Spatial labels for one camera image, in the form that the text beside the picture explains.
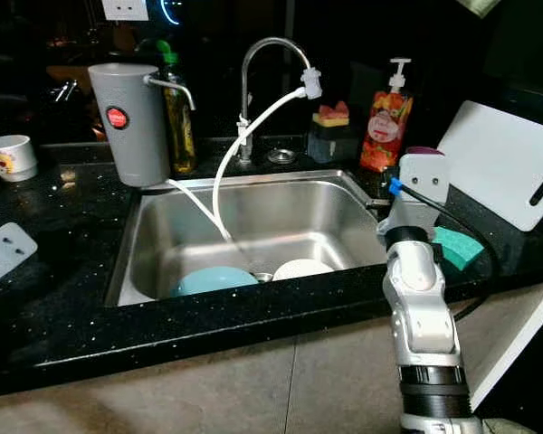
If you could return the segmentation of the white printed mug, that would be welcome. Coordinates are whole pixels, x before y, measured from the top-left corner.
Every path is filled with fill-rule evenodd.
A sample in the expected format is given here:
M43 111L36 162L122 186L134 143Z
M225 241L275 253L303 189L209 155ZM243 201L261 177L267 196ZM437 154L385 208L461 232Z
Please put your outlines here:
M22 182L37 175L37 158L31 137L8 134L0 137L0 178Z

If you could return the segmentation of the grey water filter canister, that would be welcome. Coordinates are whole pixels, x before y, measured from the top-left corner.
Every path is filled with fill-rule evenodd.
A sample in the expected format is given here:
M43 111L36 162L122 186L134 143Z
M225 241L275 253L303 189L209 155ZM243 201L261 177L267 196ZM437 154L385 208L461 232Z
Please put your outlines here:
M146 63L97 63L87 73L121 182L134 187L167 182L167 107L161 94L181 92L194 110L188 87L164 80Z

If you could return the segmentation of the oil bottle with green cap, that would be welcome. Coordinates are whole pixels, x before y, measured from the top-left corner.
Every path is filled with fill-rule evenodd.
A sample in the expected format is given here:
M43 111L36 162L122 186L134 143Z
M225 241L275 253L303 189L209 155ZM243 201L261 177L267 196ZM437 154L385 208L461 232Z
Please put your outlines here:
M173 52L171 45L165 40L155 42L161 58L159 75L164 81L187 86L179 67L179 54ZM195 169L195 145L192 128L190 128L190 112L192 103L181 90L164 88L164 100L167 104L167 121L169 135L172 139L172 152L169 154L172 171L187 174Z

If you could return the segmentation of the light blue plate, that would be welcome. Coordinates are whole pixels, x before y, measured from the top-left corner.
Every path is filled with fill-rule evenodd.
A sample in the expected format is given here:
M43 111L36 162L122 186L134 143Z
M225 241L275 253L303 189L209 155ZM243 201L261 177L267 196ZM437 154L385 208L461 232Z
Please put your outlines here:
M184 297L255 284L259 284L259 280L245 269L234 266L209 266L183 276L169 293L172 297Z

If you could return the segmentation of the stainless steel sink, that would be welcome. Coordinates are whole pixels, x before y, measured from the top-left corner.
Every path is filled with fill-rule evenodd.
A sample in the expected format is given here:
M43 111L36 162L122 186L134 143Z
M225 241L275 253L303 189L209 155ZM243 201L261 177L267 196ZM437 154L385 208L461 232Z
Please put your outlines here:
M219 206L229 243L184 192L147 190L127 219L106 305L172 297L183 276L210 266L270 276L300 258L335 271L383 264L370 199L345 170L225 177Z

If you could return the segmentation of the chrome gooseneck faucet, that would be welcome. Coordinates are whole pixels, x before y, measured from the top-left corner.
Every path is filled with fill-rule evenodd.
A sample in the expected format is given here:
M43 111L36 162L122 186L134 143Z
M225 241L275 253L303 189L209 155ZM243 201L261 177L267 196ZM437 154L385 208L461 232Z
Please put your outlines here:
M248 117L248 109L250 108L250 91L248 91L248 70L250 69L251 62L253 61L254 55L259 52L262 47L269 45L280 45L288 49L290 52L293 52L300 58L303 62L304 70L300 76L300 81L303 82L303 87L300 90L290 92L288 98L282 98L276 100L274 104L271 104L270 108L267 108L266 111L261 113L259 117L256 117L255 120L250 120ZM266 120L272 112L277 110L279 107L282 107L283 104L287 103L291 98L308 98L308 99L318 99L322 95L322 88L320 84L321 71L314 67L306 57L305 52L298 46L294 41L287 40L287 38L282 37L267 37L263 40L255 42L254 45L248 49L245 57L243 57L243 65L240 69L240 115L239 121L237 123L238 127L242 128L242 136L238 142L238 156L239 163L241 166L255 166L253 162L253 133L260 124Z

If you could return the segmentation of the white bowl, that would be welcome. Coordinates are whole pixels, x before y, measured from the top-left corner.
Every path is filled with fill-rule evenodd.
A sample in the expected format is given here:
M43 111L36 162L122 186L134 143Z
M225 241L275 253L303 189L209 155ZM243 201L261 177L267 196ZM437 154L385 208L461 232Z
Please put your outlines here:
M324 261L313 258L298 258L289 260L288 263L280 265L280 267L272 273L272 281L284 280L285 278L318 276L318 274L326 274L333 271L334 269L332 266L327 265Z

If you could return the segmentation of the black sponge holder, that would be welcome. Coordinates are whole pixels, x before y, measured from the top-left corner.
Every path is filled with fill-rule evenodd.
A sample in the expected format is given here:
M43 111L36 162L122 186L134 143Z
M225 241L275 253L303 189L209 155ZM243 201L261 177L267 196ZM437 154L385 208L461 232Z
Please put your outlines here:
M351 162L361 153L361 142L350 125L322 127L312 124L307 138L306 156L318 163Z

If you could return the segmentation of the yellow and red sponge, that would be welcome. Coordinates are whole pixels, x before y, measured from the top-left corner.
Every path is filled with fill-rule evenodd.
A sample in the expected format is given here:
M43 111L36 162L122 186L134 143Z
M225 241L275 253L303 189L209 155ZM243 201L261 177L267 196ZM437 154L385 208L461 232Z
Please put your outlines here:
M349 110L345 100L339 100L335 105L321 104L312 116L313 123L319 127L347 127L349 125Z

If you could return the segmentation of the orange soap pump bottle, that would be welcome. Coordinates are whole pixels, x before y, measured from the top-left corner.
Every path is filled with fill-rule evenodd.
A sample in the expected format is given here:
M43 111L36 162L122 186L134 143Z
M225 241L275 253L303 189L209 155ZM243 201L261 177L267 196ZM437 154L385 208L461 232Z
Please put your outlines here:
M404 66L409 58L393 58L395 74L388 80L388 91L377 91L372 98L367 120L367 131L362 142L359 166L383 173L389 166L398 165L403 153L403 136L408 117L411 116L413 98L403 92Z

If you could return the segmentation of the small purple cup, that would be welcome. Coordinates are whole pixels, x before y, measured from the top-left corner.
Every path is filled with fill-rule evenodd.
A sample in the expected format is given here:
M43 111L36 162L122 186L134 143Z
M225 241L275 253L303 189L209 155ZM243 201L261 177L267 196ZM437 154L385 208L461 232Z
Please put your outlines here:
M429 160L429 158L437 158L437 160L443 160L445 153L433 147L419 147L412 146L406 147L403 152L403 156L399 158L401 162L407 160Z

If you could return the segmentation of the green wavy sponge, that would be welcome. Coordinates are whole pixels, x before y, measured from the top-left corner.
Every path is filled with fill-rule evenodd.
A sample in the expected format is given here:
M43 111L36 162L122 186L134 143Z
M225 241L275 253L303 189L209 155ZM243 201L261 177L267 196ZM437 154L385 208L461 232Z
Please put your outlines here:
M483 252L482 245L471 236L440 226L434 227L433 242L441 245L445 259L459 271L469 268Z

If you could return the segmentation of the white plastic cutting board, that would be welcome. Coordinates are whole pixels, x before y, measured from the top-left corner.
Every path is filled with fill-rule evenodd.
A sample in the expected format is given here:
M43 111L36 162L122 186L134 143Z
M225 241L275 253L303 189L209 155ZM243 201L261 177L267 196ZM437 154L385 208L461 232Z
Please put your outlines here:
M543 219L543 125L465 100L438 145L451 185L520 231Z

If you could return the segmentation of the green hanging cloth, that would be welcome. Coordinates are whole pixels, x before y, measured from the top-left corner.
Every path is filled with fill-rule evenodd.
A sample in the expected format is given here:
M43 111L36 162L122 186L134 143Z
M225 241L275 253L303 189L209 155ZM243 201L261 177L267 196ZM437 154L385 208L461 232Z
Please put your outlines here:
M457 0L458 4L463 5L480 18L485 17L499 2L500 0Z

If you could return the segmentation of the olive green crumpled fabric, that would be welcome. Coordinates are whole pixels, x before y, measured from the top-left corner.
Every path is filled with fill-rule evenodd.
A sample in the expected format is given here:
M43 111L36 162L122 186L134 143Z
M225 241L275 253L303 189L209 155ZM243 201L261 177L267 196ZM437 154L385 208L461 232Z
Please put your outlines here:
M482 419L481 423L486 434L538 434L534 429L509 419Z

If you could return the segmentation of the white wall socket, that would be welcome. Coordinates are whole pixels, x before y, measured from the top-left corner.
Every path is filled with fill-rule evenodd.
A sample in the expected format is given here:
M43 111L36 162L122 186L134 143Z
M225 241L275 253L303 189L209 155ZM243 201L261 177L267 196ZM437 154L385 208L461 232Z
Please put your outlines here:
M100 0L107 21L150 20L145 0Z

